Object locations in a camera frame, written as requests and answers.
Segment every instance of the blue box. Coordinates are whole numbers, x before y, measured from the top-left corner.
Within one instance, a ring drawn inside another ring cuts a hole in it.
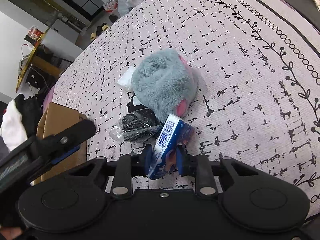
[[[153,149],[148,173],[149,179],[162,178],[174,170],[177,145],[185,146],[194,131],[195,129],[190,124],[174,114],[169,114]]]

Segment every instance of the barcode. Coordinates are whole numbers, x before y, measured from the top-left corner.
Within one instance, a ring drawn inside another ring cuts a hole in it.
[[[170,132],[171,132],[171,129],[172,127],[175,126],[175,123],[168,120],[166,123],[165,123],[165,126],[164,128],[162,129],[161,131],[161,134],[160,134],[160,137],[159,137],[159,140],[157,142],[157,145],[159,145],[161,148],[163,148],[167,142],[167,139],[168,137],[170,136]]]

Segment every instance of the cardboard box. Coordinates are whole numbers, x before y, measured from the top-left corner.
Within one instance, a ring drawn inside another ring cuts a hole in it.
[[[51,102],[38,123],[37,137],[42,139],[52,134],[58,134],[83,119],[86,119],[86,116],[79,111]],[[35,184],[86,162],[86,150],[86,142],[83,142],[78,151],[36,179]]]

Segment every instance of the metal screw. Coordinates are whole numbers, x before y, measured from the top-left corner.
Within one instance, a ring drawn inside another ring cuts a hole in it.
[[[200,193],[203,195],[212,195],[212,194],[216,193],[216,190],[213,187],[202,187],[200,189]]]
[[[161,194],[160,194],[160,197],[169,197],[169,194],[166,193],[166,192],[164,192],[164,193],[161,193]]]
[[[123,195],[128,193],[128,189],[126,187],[115,187],[112,192],[115,195]]]
[[[63,137],[61,138],[61,140],[60,140],[60,142],[61,142],[62,144],[66,144],[67,141],[68,141],[68,137],[66,137],[66,136],[63,136]]]

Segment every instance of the black cloth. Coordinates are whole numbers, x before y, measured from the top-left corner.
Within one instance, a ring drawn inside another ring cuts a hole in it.
[[[19,94],[14,99],[17,110],[22,114],[22,124],[30,138],[37,133],[37,126],[42,117],[42,111],[36,100],[36,96],[24,100],[24,95]]]
[[[110,14],[109,15],[109,20],[114,23],[116,22],[116,20],[118,19],[118,16],[117,15],[114,15],[114,14]]]

